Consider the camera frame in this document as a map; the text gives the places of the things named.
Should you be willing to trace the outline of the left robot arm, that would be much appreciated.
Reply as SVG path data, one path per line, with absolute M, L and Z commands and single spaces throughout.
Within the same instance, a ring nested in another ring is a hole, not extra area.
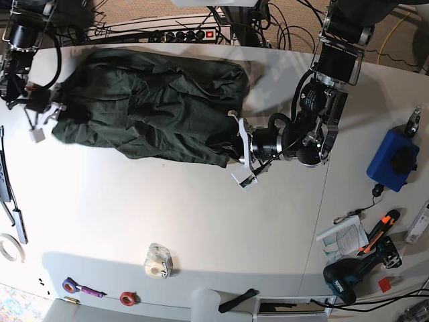
M 256 184 L 275 160 L 297 159 L 309 167 L 328 161 L 347 86 L 357 84 L 376 24 L 398 5 L 399 1 L 330 1 L 311 67 L 298 82 L 290 114 L 274 113 L 265 127 L 253 127 L 236 111 L 229 111 L 237 133 L 213 137 L 207 145 L 240 163 L 233 178 L 242 189 Z

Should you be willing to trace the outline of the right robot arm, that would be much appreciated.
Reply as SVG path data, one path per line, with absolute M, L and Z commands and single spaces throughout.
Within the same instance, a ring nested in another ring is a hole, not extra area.
M 29 135 L 34 143 L 45 140 L 43 125 L 57 120 L 65 110 L 56 97 L 60 90 L 57 80 L 62 70 L 62 53 L 56 29 L 52 23 L 58 1 L 12 1 L 10 16 L 1 40 L 7 44 L 1 55 L 1 99 L 8 109 L 21 105 L 27 115 Z M 53 79 L 46 85 L 28 81 L 34 56 L 42 47 L 44 37 L 51 39 L 56 51 L 57 67 Z

